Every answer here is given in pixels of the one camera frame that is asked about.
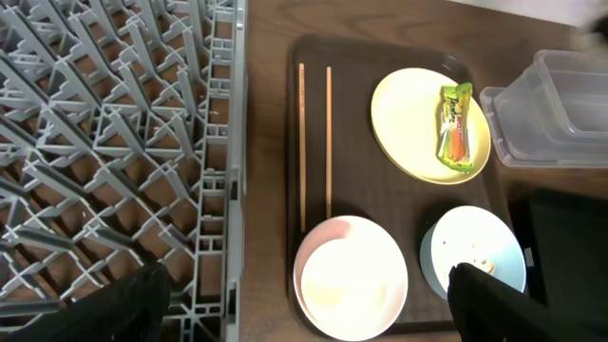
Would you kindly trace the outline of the light blue bowl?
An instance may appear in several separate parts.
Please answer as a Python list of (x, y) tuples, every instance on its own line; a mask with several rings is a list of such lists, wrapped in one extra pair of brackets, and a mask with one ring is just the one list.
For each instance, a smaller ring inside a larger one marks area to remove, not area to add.
[(474, 257), (495, 263), (491, 275), (519, 292), (526, 286), (522, 248), (510, 228), (493, 213), (477, 206), (448, 210), (427, 230), (420, 264), (430, 288), (447, 299), (449, 272)]

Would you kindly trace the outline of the rice food waste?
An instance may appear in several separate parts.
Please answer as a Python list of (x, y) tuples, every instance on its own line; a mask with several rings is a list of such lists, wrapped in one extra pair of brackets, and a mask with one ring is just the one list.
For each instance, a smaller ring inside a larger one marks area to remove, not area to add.
[(474, 257), (470, 259), (468, 263), (490, 275), (492, 275), (496, 269), (495, 263), (488, 258)]

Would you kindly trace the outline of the green snack wrapper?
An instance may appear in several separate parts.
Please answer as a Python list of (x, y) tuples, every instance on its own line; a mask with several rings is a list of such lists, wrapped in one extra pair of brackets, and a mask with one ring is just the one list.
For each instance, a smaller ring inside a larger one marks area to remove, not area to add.
[(443, 165), (462, 173), (469, 173), (473, 169), (466, 127), (471, 95), (472, 83), (441, 87), (437, 157)]

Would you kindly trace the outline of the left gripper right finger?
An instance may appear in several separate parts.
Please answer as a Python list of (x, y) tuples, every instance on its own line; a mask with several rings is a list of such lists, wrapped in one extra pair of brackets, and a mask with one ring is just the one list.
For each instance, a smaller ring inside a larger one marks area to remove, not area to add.
[(447, 302), (463, 342), (605, 341), (607, 333), (568, 321), (469, 263), (451, 268)]

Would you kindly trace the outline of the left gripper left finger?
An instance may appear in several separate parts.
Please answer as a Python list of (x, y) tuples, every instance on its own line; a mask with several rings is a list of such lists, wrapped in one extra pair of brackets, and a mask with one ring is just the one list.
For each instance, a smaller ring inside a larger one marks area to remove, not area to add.
[(170, 306), (166, 267), (145, 265), (70, 307), (10, 333), (13, 342), (155, 341)]

